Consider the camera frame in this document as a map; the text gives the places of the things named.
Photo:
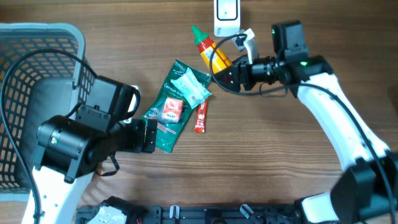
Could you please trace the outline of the red Kleenex tissue pack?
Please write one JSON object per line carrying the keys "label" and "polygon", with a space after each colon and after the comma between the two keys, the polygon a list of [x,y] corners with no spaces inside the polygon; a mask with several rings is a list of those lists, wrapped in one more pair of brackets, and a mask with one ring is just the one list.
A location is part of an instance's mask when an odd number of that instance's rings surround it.
{"label": "red Kleenex tissue pack", "polygon": [[162,110],[161,119],[166,123],[177,123],[182,114],[183,101],[167,97]]}

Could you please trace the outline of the red sauce bottle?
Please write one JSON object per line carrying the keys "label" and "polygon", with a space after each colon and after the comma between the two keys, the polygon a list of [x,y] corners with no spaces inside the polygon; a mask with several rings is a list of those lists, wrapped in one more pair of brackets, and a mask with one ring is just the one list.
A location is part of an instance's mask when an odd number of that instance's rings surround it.
{"label": "red sauce bottle", "polygon": [[218,73],[232,66],[232,61],[220,48],[215,50],[216,43],[208,33],[202,32],[197,26],[192,26],[192,32],[195,38],[194,44],[206,66],[210,68],[210,65],[212,65],[213,73]]}

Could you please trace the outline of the white wipes packet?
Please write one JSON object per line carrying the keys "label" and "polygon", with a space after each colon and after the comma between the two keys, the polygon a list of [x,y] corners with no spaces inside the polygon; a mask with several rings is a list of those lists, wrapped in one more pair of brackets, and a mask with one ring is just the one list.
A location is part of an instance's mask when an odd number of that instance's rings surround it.
{"label": "white wipes packet", "polygon": [[192,109],[204,103],[205,100],[212,95],[212,93],[197,80],[190,68],[187,68],[187,71],[180,78],[171,80],[171,83],[183,95]]}

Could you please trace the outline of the green 3M gloves package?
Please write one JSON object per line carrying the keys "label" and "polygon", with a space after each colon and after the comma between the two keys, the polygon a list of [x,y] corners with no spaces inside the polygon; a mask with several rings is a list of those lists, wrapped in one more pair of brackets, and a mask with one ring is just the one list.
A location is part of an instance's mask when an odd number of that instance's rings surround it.
{"label": "green 3M gloves package", "polygon": [[[175,143],[177,142],[180,133],[183,131],[187,121],[191,117],[194,109],[190,107],[187,100],[178,91],[178,89],[171,83],[171,80],[180,78],[190,68],[197,80],[202,83],[206,89],[208,88],[211,77],[205,72],[201,72],[180,60],[175,60],[170,71],[159,90],[157,98],[149,106],[148,110],[142,115],[143,120],[155,119],[158,122],[157,136],[155,145],[165,152],[172,152]],[[161,119],[162,110],[167,97],[175,98],[183,101],[182,114],[180,121],[177,123],[166,123]]]}

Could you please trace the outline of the red sauce sachet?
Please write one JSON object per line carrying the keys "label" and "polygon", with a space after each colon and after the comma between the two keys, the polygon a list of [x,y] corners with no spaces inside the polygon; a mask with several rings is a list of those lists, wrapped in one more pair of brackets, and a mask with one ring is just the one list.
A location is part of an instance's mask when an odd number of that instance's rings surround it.
{"label": "red sauce sachet", "polygon": [[208,109],[208,99],[198,106],[197,119],[194,127],[194,132],[204,133],[206,128],[206,116]]}

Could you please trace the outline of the grey black shopping basket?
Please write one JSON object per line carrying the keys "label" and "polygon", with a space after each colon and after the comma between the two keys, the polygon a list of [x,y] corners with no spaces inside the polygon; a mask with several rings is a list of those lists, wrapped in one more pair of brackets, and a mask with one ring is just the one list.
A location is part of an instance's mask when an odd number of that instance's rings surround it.
{"label": "grey black shopping basket", "polygon": [[[29,52],[59,49],[84,60],[82,32],[66,23],[1,24],[1,75]],[[67,114],[90,94],[94,76],[80,63],[62,54],[45,53],[23,60],[5,88],[5,114],[15,142],[28,167],[41,123]],[[1,201],[26,202],[30,185],[5,130],[1,130]]]}

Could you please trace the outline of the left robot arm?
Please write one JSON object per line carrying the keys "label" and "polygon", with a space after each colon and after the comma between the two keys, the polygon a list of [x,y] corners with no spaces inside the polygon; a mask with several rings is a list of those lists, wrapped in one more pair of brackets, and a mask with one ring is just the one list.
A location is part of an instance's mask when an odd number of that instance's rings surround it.
{"label": "left robot arm", "polygon": [[70,223],[99,163],[116,163],[118,151],[155,151],[157,123],[133,117],[140,101],[138,86],[99,76],[84,103],[38,127],[32,158],[37,188],[23,223]]}

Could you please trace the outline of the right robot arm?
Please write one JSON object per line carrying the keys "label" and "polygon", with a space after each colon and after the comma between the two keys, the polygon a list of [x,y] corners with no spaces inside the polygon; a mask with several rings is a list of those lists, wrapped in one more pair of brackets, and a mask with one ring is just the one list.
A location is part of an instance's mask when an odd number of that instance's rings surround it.
{"label": "right robot arm", "polygon": [[271,27],[275,55],[262,58],[252,30],[229,37],[243,55],[212,73],[225,91],[253,95],[255,85],[280,83],[314,115],[343,171],[331,190],[297,200],[295,223],[364,223],[389,214],[397,222],[397,154],[366,125],[349,102],[334,71],[320,55],[310,56],[300,21]]}

